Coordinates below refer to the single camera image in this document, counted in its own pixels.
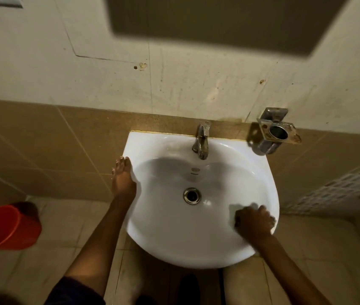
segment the sleeve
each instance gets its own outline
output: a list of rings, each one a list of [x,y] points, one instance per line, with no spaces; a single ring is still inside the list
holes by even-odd
[[[79,281],[63,277],[51,290],[44,305],[105,305],[104,299]]]

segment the chrome faucet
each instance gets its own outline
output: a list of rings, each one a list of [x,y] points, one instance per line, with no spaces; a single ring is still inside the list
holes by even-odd
[[[201,122],[197,129],[197,136],[193,145],[193,151],[198,154],[199,159],[208,157],[208,135],[211,123],[208,121]]]

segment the drain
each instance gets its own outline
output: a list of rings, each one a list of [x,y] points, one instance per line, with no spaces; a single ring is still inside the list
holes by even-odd
[[[190,205],[196,205],[200,202],[201,193],[197,188],[187,188],[183,193],[183,199]]]

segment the tile floor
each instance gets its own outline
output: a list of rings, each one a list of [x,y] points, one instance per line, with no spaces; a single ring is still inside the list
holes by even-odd
[[[43,232],[24,251],[0,251],[0,291],[25,305],[42,304],[94,230],[108,204],[85,200],[32,198]],[[344,220],[281,216],[275,235],[298,266],[334,305],[360,304],[360,241]],[[186,270],[150,256],[122,230],[105,300],[134,304],[140,293],[158,305],[174,305],[177,286],[188,272],[198,277],[202,305],[220,305],[217,270]],[[223,270],[227,305],[282,305],[289,301],[259,256]]]

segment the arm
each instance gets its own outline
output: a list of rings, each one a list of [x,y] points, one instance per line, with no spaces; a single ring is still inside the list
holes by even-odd
[[[92,288],[102,297],[105,294],[119,231],[136,196],[136,183],[132,181],[131,168],[128,157],[121,157],[116,161],[116,168],[112,169],[114,199],[111,206],[65,273],[66,277]]]
[[[270,233],[273,226],[274,218],[263,205],[259,210],[246,207],[235,214],[237,231],[259,251],[292,304],[331,305]]]

